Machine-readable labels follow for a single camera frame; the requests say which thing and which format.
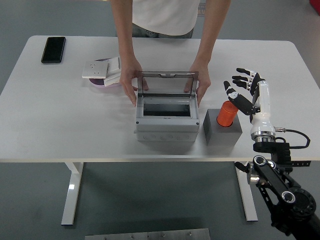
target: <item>person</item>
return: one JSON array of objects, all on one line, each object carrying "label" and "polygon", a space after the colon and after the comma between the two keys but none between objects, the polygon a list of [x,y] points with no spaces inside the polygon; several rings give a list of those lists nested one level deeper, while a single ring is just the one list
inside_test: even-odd
[{"label": "person", "polygon": [[[111,0],[121,58],[120,83],[136,106],[132,79],[142,67],[136,59],[132,37],[191,38],[200,0]],[[203,32],[190,72],[198,72],[197,104],[211,85],[208,64],[231,0],[206,0]]]}]

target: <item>wall socket plate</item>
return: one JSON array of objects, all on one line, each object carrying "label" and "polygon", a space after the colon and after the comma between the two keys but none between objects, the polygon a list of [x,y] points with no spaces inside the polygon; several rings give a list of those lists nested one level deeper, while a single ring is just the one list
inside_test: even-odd
[{"label": "wall socket plate", "polygon": [[84,79],[105,79],[108,73],[108,61],[86,61],[82,77]]},{"label": "wall socket plate", "polygon": [[118,74],[121,72],[121,60],[119,56],[108,59],[108,75]]},{"label": "wall socket plate", "polygon": [[120,83],[120,76],[121,76],[121,73],[116,73],[116,74],[113,74],[111,76],[108,76],[104,81],[104,85],[107,87],[107,86],[110,86],[112,84],[118,84]]}]

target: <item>white t-shirt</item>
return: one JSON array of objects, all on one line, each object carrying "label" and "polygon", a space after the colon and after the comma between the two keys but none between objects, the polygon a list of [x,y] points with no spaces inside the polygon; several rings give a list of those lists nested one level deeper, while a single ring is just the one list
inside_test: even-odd
[{"label": "white t-shirt", "polygon": [[179,36],[197,20],[200,0],[133,0],[132,22],[149,31]]}]

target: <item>phone screen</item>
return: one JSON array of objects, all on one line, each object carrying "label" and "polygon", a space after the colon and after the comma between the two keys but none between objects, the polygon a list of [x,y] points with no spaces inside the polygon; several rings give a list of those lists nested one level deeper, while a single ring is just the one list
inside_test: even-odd
[{"label": "phone screen", "polygon": [[64,53],[66,38],[64,36],[52,36],[46,40],[41,62],[43,64],[61,63]]}]

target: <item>orange cup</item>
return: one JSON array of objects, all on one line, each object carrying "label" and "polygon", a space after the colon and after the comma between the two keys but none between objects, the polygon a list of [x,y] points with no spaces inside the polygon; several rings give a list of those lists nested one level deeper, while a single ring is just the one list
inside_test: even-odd
[{"label": "orange cup", "polygon": [[230,101],[225,101],[222,104],[219,115],[216,117],[216,121],[222,127],[230,127],[234,122],[237,115],[238,108]]}]

